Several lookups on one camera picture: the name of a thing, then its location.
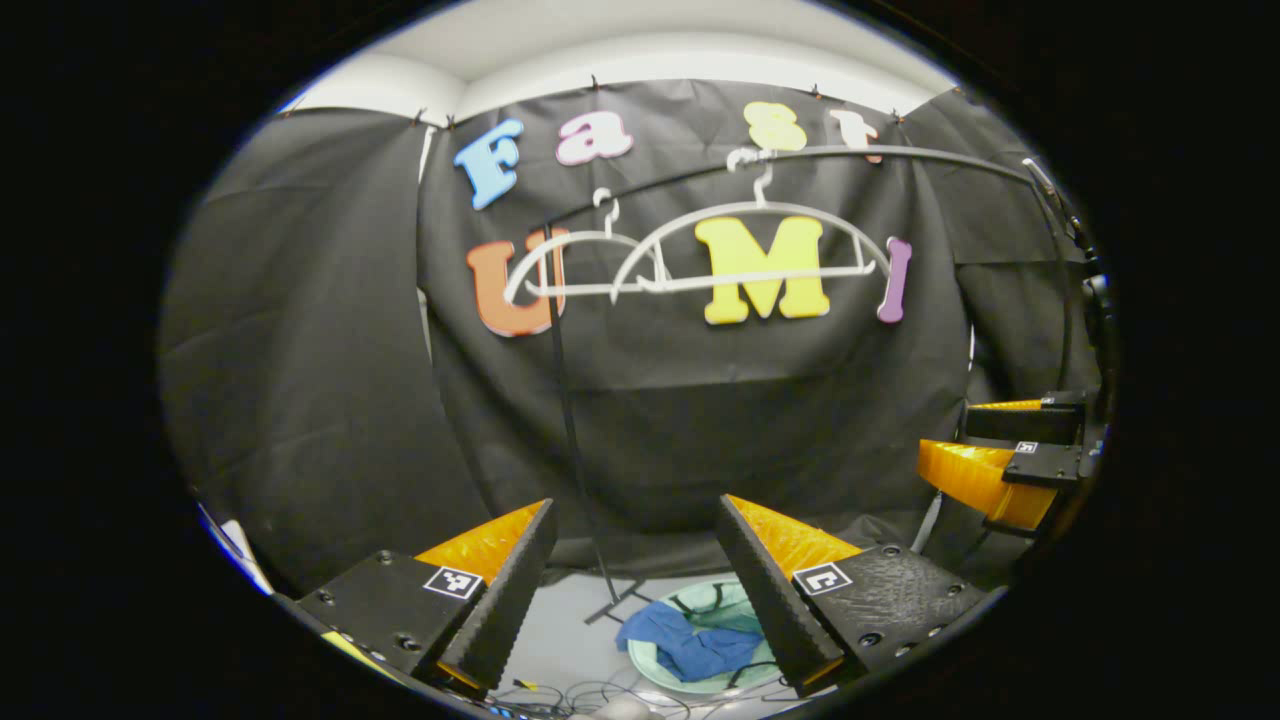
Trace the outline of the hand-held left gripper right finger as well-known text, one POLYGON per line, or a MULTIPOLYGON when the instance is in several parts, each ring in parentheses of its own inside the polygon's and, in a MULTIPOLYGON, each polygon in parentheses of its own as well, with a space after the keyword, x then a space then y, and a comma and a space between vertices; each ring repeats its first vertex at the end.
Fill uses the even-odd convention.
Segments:
POLYGON ((902 544, 859 548, 732 495, 719 497, 716 534, 803 698, 905 669, 1004 597, 902 544))

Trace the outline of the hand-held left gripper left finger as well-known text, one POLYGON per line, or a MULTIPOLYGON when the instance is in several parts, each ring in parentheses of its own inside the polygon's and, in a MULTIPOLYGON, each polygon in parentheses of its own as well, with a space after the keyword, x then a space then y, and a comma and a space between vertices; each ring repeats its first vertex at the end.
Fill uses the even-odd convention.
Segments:
POLYGON ((468 700, 494 691, 558 536, 544 498, 421 553, 378 551, 300 610, 358 653, 468 700))

